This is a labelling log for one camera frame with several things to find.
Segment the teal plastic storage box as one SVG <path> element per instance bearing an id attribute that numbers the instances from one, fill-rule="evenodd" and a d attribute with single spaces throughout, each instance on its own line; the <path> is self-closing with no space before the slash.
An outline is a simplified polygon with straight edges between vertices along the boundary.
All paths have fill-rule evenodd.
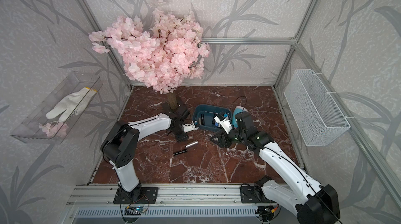
<path id="1" fill-rule="evenodd" d="M 201 114 L 204 114 L 205 125 L 201 125 Z M 232 117 L 232 112 L 228 108 L 200 104 L 194 110 L 192 121 L 200 130 L 218 132 L 221 128 L 212 125 L 213 117 L 217 115 Z"/>

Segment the silver mascara cap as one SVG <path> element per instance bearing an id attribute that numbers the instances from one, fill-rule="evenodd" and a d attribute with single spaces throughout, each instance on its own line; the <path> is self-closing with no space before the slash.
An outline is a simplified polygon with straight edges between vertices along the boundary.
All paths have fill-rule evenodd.
<path id="1" fill-rule="evenodd" d="M 198 144 L 198 141 L 193 141 L 185 146 L 186 149 L 194 147 Z"/>

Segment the black silver mascara tube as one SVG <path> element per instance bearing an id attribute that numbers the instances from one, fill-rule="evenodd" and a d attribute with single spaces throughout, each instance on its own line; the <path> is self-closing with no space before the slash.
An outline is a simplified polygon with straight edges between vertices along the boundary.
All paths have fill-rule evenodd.
<path id="1" fill-rule="evenodd" d="M 180 151 L 176 151 L 176 152 L 174 152 L 174 153 L 173 153 L 173 156 L 175 157 L 175 156 L 178 156 L 178 155 L 184 154 L 184 153 L 186 153 L 186 152 L 188 152 L 188 150 L 187 150 L 187 149 L 182 149 L 182 150 L 180 150 Z"/>

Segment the small black lipstick tube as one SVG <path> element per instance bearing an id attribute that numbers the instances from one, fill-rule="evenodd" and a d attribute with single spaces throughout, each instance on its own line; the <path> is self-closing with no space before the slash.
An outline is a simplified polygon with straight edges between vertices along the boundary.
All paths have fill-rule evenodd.
<path id="1" fill-rule="evenodd" d="M 205 125 L 204 114 L 201 114 L 201 115 L 200 115 L 200 122 L 201 122 L 201 125 Z"/>

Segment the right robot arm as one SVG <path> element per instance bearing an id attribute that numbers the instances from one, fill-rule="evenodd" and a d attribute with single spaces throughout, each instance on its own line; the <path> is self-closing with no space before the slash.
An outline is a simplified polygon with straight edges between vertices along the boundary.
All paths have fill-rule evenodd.
<path id="1" fill-rule="evenodd" d="M 236 127 L 228 116 L 216 115 L 214 123 L 220 126 L 220 131 L 210 140 L 221 148 L 241 143 L 279 174 L 287 187 L 273 179 L 259 180 L 265 198 L 293 213 L 301 224 L 334 224 L 340 220 L 338 194 L 331 185 L 323 186 L 304 172 L 269 134 L 258 130 L 249 112 L 238 113 L 235 119 Z"/>

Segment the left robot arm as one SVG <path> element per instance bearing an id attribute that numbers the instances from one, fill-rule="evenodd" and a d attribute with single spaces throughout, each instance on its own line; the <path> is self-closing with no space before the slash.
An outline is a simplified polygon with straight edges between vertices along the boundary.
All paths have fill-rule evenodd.
<path id="1" fill-rule="evenodd" d="M 189 138 L 188 132 L 198 130 L 196 123 L 185 123 L 189 115 L 186 106 L 179 106 L 175 112 L 159 113 L 137 122 L 115 123 L 100 150 L 103 157 L 113 166 L 123 191 L 131 193 L 140 188 L 133 165 L 138 142 L 159 131 L 173 133 L 178 142 L 186 141 Z"/>

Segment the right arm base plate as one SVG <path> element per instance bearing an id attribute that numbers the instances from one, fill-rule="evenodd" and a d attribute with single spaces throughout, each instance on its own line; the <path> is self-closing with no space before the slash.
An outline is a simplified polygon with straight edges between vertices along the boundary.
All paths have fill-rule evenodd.
<path id="1" fill-rule="evenodd" d="M 253 185 L 242 183 L 240 186 L 241 203 L 272 203 L 273 201 L 269 200 L 262 191 L 262 186 L 271 179 L 271 177 L 264 176 Z"/>

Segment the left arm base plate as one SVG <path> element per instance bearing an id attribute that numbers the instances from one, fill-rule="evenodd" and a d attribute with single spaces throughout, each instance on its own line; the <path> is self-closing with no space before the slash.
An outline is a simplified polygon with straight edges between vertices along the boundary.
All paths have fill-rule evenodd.
<path id="1" fill-rule="evenodd" d="M 158 187 L 136 187 L 131 192 L 125 191 L 120 186 L 117 189 L 113 203 L 115 205 L 144 204 L 152 205 L 156 203 Z"/>

